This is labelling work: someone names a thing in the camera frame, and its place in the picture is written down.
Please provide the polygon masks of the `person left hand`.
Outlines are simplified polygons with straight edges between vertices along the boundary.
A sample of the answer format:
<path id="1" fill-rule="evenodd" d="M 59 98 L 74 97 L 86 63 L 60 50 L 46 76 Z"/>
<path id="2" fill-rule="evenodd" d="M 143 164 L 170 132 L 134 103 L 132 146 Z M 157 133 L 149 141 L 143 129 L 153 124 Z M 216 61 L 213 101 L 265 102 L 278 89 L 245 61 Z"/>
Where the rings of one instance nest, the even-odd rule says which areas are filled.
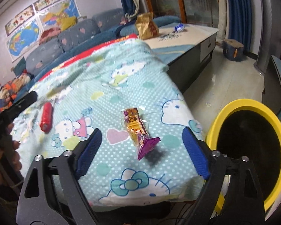
<path id="1" fill-rule="evenodd" d="M 10 134 L 13 124 L 0 123 L 0 185 L 15 187 L 22 182 L 20 163 L 17 149 L 20 143 L 13 140 Z"/>

